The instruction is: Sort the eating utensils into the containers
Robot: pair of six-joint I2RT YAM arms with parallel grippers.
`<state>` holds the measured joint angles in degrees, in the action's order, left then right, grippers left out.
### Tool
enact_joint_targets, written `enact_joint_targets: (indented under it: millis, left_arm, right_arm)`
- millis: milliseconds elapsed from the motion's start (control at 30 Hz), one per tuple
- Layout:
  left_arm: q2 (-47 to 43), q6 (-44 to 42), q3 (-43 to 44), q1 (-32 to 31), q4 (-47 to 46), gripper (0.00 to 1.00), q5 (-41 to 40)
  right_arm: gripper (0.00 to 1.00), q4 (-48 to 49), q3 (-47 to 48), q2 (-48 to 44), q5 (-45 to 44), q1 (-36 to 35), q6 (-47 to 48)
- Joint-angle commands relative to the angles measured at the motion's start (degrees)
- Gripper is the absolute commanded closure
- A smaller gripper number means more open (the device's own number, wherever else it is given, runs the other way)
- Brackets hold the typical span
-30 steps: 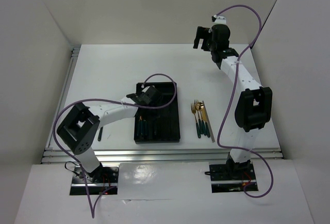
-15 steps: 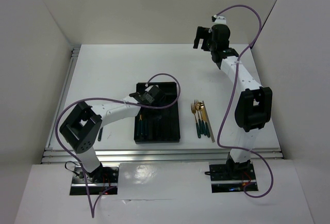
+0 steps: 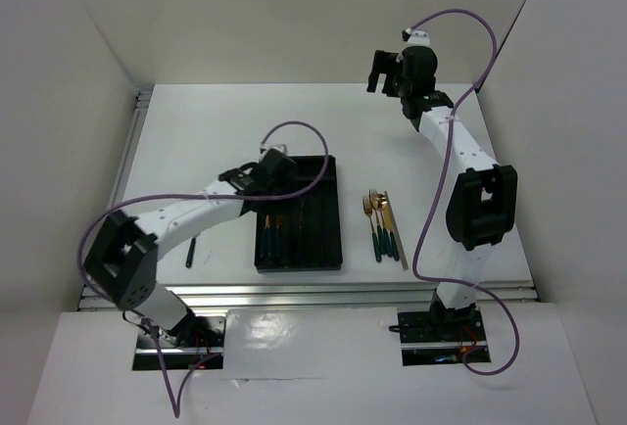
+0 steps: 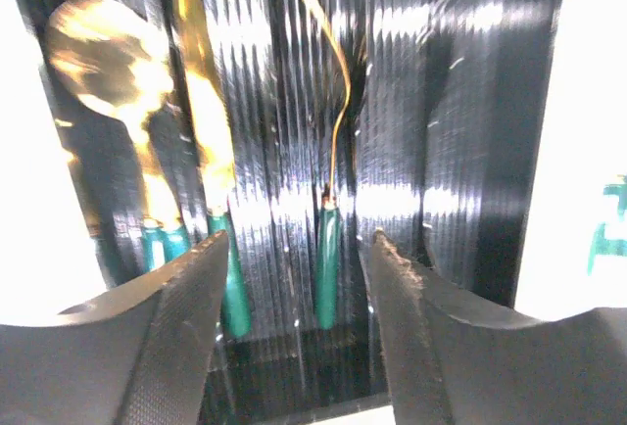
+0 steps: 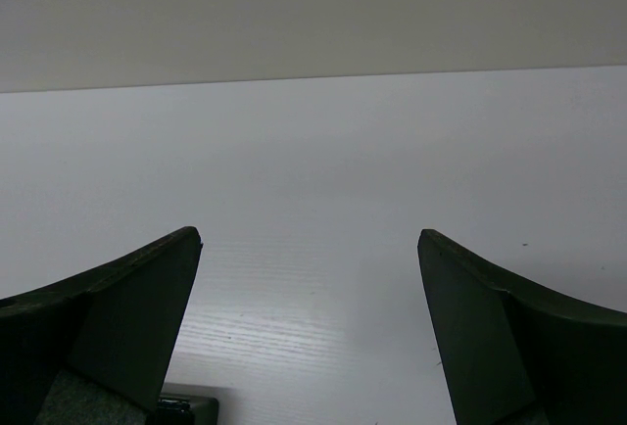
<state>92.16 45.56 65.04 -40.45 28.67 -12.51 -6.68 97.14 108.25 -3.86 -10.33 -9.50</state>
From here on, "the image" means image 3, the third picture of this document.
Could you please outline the gold spoon green handle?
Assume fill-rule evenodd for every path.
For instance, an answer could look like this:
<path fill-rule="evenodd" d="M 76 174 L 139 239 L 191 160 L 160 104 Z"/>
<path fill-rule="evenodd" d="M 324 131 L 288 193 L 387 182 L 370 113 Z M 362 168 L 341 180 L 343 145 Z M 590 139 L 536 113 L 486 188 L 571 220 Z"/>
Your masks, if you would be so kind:
<path fill-rule="evenodd" d="M 271 216 L 265 216 L 265 226 L 262 237 L 262 254 L 266 260 L 272 258 L 273 242 L 272 242 L 272 224 Z"/>

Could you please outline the green handled knife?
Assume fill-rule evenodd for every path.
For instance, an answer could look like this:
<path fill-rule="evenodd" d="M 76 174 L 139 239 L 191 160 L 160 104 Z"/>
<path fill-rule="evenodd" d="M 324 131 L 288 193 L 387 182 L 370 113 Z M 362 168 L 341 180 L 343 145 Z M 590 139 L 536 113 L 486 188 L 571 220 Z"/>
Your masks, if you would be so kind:
<path fill-rule="evenodd" d="M 281 215 L 277 215 L 274 222 L 274 255 L 277 261 L 280 261 L 283 255 L 282 219 Z"/>

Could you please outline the green handled utensil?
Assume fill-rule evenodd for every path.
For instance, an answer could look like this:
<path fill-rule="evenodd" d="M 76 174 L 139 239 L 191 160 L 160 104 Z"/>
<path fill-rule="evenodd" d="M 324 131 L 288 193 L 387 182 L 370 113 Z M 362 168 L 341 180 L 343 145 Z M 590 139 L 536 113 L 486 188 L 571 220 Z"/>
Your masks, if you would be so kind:
<path fill-rule="evenodd" d="M 193 237 L 190 240 L 190 244 L 189 244 L 187 255 L 186 255 L 186 259 L 185 259 L 185 267 L 186 268 L 191 268 L 193 266 L 194 258 L 195 258 L 196 245 L 197 245 L 197 238 Z"/>

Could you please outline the green handled fork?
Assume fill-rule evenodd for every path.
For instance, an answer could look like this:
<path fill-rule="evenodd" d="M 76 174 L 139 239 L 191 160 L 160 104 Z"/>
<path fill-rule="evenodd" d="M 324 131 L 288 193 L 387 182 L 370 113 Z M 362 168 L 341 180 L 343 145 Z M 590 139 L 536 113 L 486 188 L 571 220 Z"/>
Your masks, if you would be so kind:
<path fill-rule="evenodd" d="M 297 243 L 296 243 L 296 260 L 301 260 L 303 255 L 304 246 L 304 216 L 305 216 L 305 201 L 303 198 L 299 199 L 300 209 L 298 218 L 298 231 L 297 231 Z"/>

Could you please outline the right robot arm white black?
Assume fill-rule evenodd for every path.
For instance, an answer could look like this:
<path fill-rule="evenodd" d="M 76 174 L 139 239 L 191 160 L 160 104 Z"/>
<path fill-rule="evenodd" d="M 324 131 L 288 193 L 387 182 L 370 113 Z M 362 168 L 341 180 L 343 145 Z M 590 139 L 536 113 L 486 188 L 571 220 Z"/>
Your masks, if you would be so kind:
<path fill-rule="evenodd" d="M 491 158 L 457 120 L 453 101 L 436 88 L 437 66 L 427 46 L 410 46 L 400 53 L 378 50 L 366 90 L 380 89 L 400 100 L 404 116 L 437 150 L 446 176 L 455 183 L 445 222 L 456 245 L 425 322 L 432 335 L 451 340 L 472 326 L 475 288 L 487 259 L 513 227 L 517 173 Z"/>

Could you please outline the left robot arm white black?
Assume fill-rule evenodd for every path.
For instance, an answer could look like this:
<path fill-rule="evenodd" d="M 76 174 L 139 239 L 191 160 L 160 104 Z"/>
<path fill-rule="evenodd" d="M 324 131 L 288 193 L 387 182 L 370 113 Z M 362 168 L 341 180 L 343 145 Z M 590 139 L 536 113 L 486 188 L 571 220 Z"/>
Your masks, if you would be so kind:
<path fill-rule="evenodd" d="M 196 193 L 172 193 L 164 206 L 141 214 L 126 203 L 110 208 L 87 230 L 78 249 L 81 275 L 119 310 L 146 315 L 173 346 L 189 342 L 192 309 L 158 280 L 160 260 L 193 237 L 246 214 L 255 217 L 256 242 L 230 237 L 223 247 L 230 266 L 253 254 L 258 268 L 281 286 L 312 287 L 336 296 L 372 280 L 342 264 L 336 160 L 328 152 L 292 156 L 270 137 L 301 126 L 322 146 L 335 135 L 354 147 L 365 112 L 362 85 L 223 84 L 160 85 L 152 101 L 170 118 L 167 141 L 206 138 L 221 155 L 260 137 L 260 154 L 221 173 Z"/>

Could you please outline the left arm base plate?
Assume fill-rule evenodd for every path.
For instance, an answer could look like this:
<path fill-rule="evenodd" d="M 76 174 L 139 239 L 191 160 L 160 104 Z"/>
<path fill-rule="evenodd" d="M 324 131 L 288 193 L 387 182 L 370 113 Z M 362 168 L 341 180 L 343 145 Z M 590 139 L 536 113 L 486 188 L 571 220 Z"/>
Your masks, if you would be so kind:
<path fill-rule="evenodd" d="M 133 371 L 161 369 L 155 342 L 150 336 L 146 320 L 125 311 L 124 322 L 137 328 L 132 362 Z M 172 336 L 159 329 L 158 342 L 167 370 L 183 371 L 197 365 L 200 370 L 223 369 L 226 316 L 223 313 L 198 316 L 190 330 Z"/>

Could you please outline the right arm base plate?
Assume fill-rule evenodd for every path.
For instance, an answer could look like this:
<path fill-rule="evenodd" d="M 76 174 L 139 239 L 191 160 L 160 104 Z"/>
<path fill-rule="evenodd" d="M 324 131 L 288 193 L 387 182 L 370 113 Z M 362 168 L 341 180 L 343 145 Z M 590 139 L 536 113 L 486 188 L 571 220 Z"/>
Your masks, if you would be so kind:
<path fill-rule="evenodd" d="M 399 312 L 388 331 L 399 336 L 403 366 L 489 363 L 490 351 L 481 312 L 462 323 L 437 327 L 426 311 Z"/>

